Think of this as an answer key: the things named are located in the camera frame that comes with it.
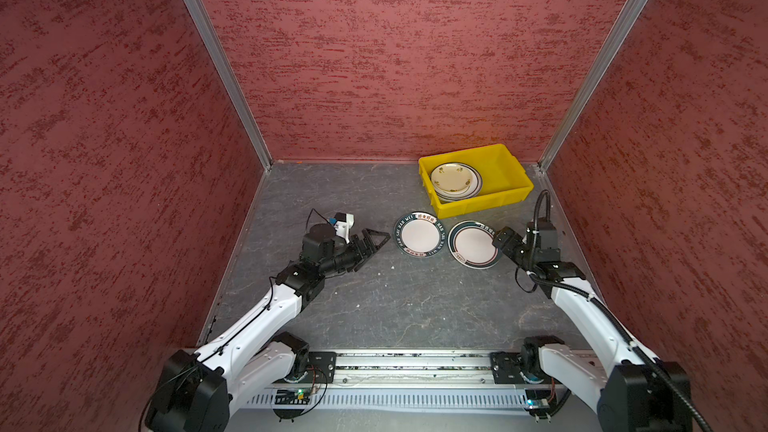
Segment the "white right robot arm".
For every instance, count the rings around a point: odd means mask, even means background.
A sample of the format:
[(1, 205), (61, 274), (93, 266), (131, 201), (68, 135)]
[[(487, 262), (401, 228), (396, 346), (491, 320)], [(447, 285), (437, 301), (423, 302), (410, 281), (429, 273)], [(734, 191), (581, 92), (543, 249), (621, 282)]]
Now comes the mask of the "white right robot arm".
[(690, 380), (675, 362), (643, 345), (596, 296), (582, 271), (561, 259), (557, 231), (543, 220), (520, 235), (505, 227), (493, 245), (526, 273), (588, 342), (595, 360), (573, 352), (554, 336), (525, 339), (518, 359), (523, 379), (553, 379), (596, 414), (604, 431), (690, 431), (700, 414)]

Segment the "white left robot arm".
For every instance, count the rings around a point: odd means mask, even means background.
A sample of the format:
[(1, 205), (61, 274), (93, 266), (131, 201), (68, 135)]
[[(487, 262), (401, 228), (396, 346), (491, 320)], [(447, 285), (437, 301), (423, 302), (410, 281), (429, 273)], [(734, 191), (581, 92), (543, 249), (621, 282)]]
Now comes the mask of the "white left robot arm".
[(359, 271), (387, 244), (387, 232), (351, 231), (337, 219), (313, 225), (299, 258), (270, 278), (264, 297), (233, 326), (193, 352), (164, 364), (144, 407), (140, 431), (223, 431), (254, 393), (309, 369), (308, 344), (283, 331), (323, 290), (327, 279)]

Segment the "green rim hao shi plate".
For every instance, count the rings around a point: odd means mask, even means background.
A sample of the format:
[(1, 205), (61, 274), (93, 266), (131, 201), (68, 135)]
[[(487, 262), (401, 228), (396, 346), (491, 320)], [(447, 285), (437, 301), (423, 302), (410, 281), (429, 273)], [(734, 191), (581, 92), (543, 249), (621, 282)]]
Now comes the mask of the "green rim hao shi plate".
[(442, 250), (446, 242), (446, 231), (442, 222), (434, 215), (410, 212), (394, 225), (394, 240), (397, 247), (407, 255), (427, 258)]

